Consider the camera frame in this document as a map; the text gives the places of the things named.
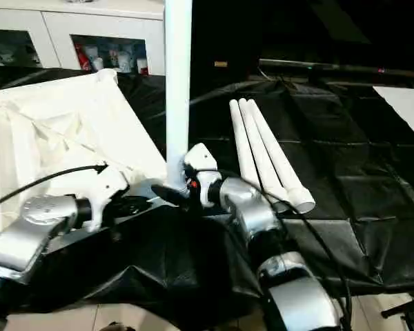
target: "black cable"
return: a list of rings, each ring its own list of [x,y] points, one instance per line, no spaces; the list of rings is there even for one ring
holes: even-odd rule
[[[264,189],[258,188],[254,183],[251,183],[250,181],[247,181],[246,179],[242,178],[238,174],[235,174],[234,172],[231,172],[231,171],[228,171],[228,170],[222,170],[222,169],[218,169],[218,170],[216,170],[216,169],[196,169],[196,170],[193,170],[193,171],[195,171],[195,172],[207,172],[207,171],[218,172],[218,173],[224,175],[225,177],[238,178],[241,181],[243,181],[244,183],[250,185],[251,187],[256,189],[256,191],[258,191],[258,193],[260,193],[263,197],[265,197],[267,199],[267,201],[269,202],[271,208],[273,209],[273,212],[275,213],[276,217],[278,218],[279,222],[282,223],[284,227],[285,227],[284,220],[278,217],[279,213],[276,210],[276,207],[270,201],[270,199],[269,199],[270,197],[273,197],[276,200],[278,200],[280,203],[284,204],[288,209],[292,210],[304,222],[304,224],[307,227],[308,231],[310,231],[310,233],[315,237],[318,244],[320,244],[320,246],[325,251],[328,258],[331,260],[331,262],[335,266],[335,271],[336,271],[337,275],[339,276],[340,281],[342,282],[342,285],[344,286],[344,291],[345,291],[345,296],[346,296],[345,305],[343,304],[340,297],[336,297],[336,300],[339,303],[340,308],[342,309],[342,312],[343,312],[343,315],[344,315],[344,317],[342,319],[342,325],[344,326],[345,330],[351,330],[351,317],[352,317],[352,314],[353,314],[353,303],[352,303],[352,299],[351,299],[351,291],[350,291],[350,288],[348,286],[348,281],[347,281],[347,279],[346,279],[346,277],[345,277],[345,275],[342,271],[342,267],[341,267],[340,263],[335,258],[333,252],[331,252],[330,248],[325,244],[325,241],[323,240],[323,238],[316,231],[316,229],[314,229],[314,227],[305,218],[305,216],[303,214],[301,214],[299,212],[299,210],[297,210],[296,207],[292,206],[289,202],[287,202],[285,200],[282,200],[279,197],[276,197],[275,195],[273,195],[270,192],[265,191]]]
[[[23,187],[18,188],[15,191],[12,191],[11,193],[5,195],[4,197],[1,197],[0,204],[2,204],[8,199],[11,199],[12,197],[15,197],[17,194],[20,194],[23,191],[26,191],[33,186],[39,185],[40,183],[43,183],[44,181],[49,181],[52,178],[63,176],[64,174],[70,174],[71,172],[82,171],[82,170],[96,170],[98,172],[101,172],[106,167],[107,165],[85,165],[84,167],[71,168],[71,169],[60,171],[60,172],[56,172],[54,174],[49,174],[48,176],[37,179],[36,181],[33,181],[32,183],[29,183],[28,185],[24,185]]]

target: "white paper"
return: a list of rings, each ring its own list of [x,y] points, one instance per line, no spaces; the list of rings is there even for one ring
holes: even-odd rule
[[[414,89],[382,86],[374,86],[374,89],[414,131]]]

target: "white cabinet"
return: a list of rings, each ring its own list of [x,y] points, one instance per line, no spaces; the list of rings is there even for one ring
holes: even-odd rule
[[[43,12],[62,68],[80,69],[73,35],[135,39],[146,44],[148,71],[164,75],[164,24],[153,19]]]
[[[21,32],[9,36],[7,43],[13,43],[10,47],[16,48],[15,37],[24,39],[28,35],[29,42],[33,45],[41,65],[44,68],[59,67],[59,61],[55,53],[54,46],[50,40],[48,29],[44,23],[43,16],[40,12],[34,10],[11,10],[0,9],[0,32]]]
[[[44,68],[80,69],[76,36],[113,38],[121,44],[132,39],[132,44],[141,44],[148,72],[164,75],[163,12],[164,0],[0,0],[0,31],[8,31],[5,37],[0,34],[0,40],[31,43],[31,52],[37,53]]]

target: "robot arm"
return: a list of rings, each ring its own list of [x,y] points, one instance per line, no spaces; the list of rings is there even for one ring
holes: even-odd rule
[[[206,147],[198,144],[185,158],[195,169],[216,169]],[[222,179],[215,171],[198,172],[203,206],[220,205],[235,216],[246,240],[253,270],[263,291],[268,331],[339,330],[331,298],[316,279],[272,206],[240,179]]]
[[[184,161],[192,169],[212,170],[194,172],[198,195],[192,193],[190,200],[195,198],[206,208],[220,205],[240,225],[253,270],[265,293],[262,306],[268,330],[338,330],[339,319],[331,298],[308,269],[265,197],[240,179],[222,179],[215,171],[215,159],[202,144],[196,145]],[[25,285],[50,240],[83,225],[91,232],[99,229],[104,206],[127,187],[121,174],[115,176],[110,171],[101,173],[103,180],[95,184],[89,199],[29,199],[19,218],[0,233],[0,331],[8,313],[24,297]]]
[[[86,198],[32,197],[22,205],[19,217],[0,232],[0,331],[9,312],[20,304],[51,239],[67,235],[73,228],[97,231],[105,206],[127,189],[122,173],[107,167]]]

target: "black tablecloth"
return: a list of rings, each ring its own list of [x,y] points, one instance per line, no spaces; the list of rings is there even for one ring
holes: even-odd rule
[[[82,72],[0,68],[0,89]],[[162,77],[119,76],[119,87],[165,155]],[[354,294],[414,290],[414,132],[371,87],[245,82],[191,101],[190,145],[239,172],[230,99],[258,103],[316,208],[306,217],[342,264]],[[259,287],[224,217],[170,207],[46,257],[26,311],[131,302],[200,330],[248,312]],[[314,271],[339,280],[300,220],[286,217]]]

